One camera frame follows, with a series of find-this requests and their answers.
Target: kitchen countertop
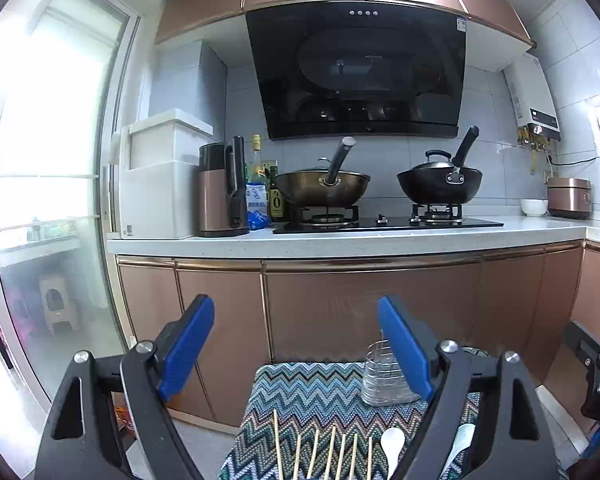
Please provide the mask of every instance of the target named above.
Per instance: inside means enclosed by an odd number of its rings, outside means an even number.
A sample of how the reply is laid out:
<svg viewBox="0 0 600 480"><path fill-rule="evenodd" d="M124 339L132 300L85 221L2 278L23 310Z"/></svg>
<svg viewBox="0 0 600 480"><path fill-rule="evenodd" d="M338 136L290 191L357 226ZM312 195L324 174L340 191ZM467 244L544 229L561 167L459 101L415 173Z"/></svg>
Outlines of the kitchen countertop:
<svg viewBox="0 0 600 480"><path fill-rule="evenodd" d="M132 256L175 258L308 259L411 256L550 244L586 238L600 242L600 221L551 217L481 216L503 227L335 232L272 233L272 228L231 238L107 241L107 250Z"/></svg>

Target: wall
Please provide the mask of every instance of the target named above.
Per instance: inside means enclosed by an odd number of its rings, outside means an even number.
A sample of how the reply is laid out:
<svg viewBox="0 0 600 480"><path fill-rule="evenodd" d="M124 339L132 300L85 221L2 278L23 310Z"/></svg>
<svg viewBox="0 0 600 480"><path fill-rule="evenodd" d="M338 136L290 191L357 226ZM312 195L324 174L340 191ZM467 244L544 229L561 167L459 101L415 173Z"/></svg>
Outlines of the wall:
<svg viewBox="0 0 600 480"><path fill-rule="evenodd" d="M407 216L411 202L404 195L396 175L426 161L431 149L455 152L469 126L480 128L480 137L469 152L467 165L483 172L482 184L465 214L517 214L520 198L546 195L543 170L547 164L538 157L536 174L530 174L531 152L516 145L517 125L509 90L502 73L494 74L467 68L460 110L460 134L456 139L429 137L357 137L343 168L371 176L360 200L361 214ZM245 140L254 134L264 139L266 120L258 81L252 64L228 70L226 94L226 137L240 135ZM316 164L319 156L331 157L337 137L325 139L265 140L264 160L276 159L280 171L300 170Z"/></svg>
<svg viewBox="0 0 600 480"><path fill-rule="evenodd" d="M227 68L204 41L158 48L149 115L179 108L211 124L224 140Z"/></svg>
<svg viewBox="0 0 600 480"><path fill-rule="evenodd" d="M561 176L592 182L600 210L600 130L590 98L600 94L600 20L585 0L554 0L529 26L554 98L562 141L560 164L598 157L559 168Z"/></svg>

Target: wooden skewer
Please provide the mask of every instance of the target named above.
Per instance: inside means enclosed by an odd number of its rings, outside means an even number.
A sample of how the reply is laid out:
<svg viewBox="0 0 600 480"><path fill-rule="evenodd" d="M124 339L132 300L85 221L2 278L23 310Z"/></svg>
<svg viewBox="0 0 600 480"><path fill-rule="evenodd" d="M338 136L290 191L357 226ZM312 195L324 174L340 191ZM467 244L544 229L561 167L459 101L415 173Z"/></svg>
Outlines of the wooden skewer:
<svg viewBox="0 0 600 480"><path fill-rule="evenodd" d="M311 473L314 472L315 465L315 454L318 451L318 436L320 435L320 430L315 428L315 436L314 436L314 452L311 453L311 462L309 462L309 469L306 472L306 477L308 479L311 478Z"/></svg>
<svg viewBox="0 0 600 480"><path fill-rule="evenodd" d="M349 480L353 480L353 473L356 470L356 448L358 447L358 434L353 434L353 448L351 450L351 469L349 469Z"/></svg>
<svg viewBox="0 0 600 480"><path fill-rule="evenodd" d="M285 480L282 471L282 457L280 456L280 434L278 433L278 410L273 410L273 433L276 435L276 459L278 460L278 480Z"/></svg>
<svg viewBox="0 0 600 480"><path fill-rule="evenodd" d="M296 463L294 464L294 480L298 480L298 468L300 467L300 444L302 443L302 438L300 437L300 433L298 433L298 439L296 440Z"/></svg>
<svg viewBox="0 0 600 480"><path fill-rule="evenodd" d="M340 442L340 454L338 455L338 468L336 469L336 479L340 480L340 473L342 473L342 458L344 457L344 446L347 443L347 434L342 435L342 441Z"/></svg>
<svg viewBox="0 0 600 480"><path fill-rule="evenodd" d="M329 469L331 469L331 459L333 457L333 443L336 439L336 427L331 428L331 442L329 444L329 454L327 455L327 467L324 469L324 480L329 480Z"/></svg>
<svg viewBox="0 0 600 480"><path fill-rule="evenodd" d="M366 480L371 480L371 459L374 454L374 438L369 435L369 453L366 457Z"/></svg>

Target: zigzag patterned cloth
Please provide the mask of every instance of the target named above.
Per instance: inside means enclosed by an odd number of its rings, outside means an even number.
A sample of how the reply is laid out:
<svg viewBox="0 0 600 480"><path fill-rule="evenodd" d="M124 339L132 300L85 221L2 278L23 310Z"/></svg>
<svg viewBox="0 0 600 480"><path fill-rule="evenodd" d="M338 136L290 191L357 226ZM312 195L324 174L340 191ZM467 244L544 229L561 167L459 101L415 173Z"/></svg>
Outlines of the zigzag patterned cloth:
<svg viewBox="0 0 600 480"><path fill-rule="evenodd" d="M424 400L374 408L360 397L362 363L285 363L266 365L255 377L253 391L240 425L235 445L227 456L219 480L281 480L278 478L273 410L278 411L280 451L285 479L291 479L296 438L302 434L299 479L305 479L311 461L315 430L320 431L312 478L323 479L329 452L331 428L336 439L330 465L330 480L347 480L352 457L353 434L358 434L354 480L366 480L368 439L373 438L373 480L385 480L387 462L380 447L384 430L400 428L406 446L416 434L427 409ZM473 423L480 394L468 394L461 424ZM347 434L340 478L336 468L342 435ZM442 480L459 478L464 452L443 474ZM566 475L560 469L560 478Z"/></svg>

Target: gas stove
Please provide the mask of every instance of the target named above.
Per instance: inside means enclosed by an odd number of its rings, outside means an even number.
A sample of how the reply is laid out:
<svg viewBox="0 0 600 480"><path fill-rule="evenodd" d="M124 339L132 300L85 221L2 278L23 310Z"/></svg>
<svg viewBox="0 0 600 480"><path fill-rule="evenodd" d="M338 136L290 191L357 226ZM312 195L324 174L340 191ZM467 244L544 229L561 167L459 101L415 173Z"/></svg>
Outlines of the gas stove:
<svg viewBox="0 0 600 480"><path fill-rule="evenodd" d="M403 229L454 229L499 227L501 222L462 216L462 205L413 205L411 216L360 218L358 206L347 208L297 208L291 221L275 228L273 234L333 233Z"/></svg>

